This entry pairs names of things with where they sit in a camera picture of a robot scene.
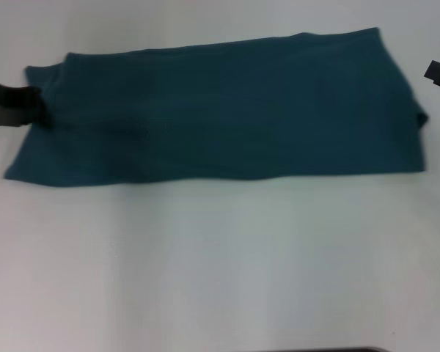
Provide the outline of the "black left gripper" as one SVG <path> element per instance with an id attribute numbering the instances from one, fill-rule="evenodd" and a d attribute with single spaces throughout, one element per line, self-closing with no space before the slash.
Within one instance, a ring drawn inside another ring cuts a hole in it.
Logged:
<path id="1" fill-rule="evenodd" d="M 0 127 L 20 127 L 38 124 L 45 128 L 54 126 L 37 87 L 6 87 L 0 84 Z"/>

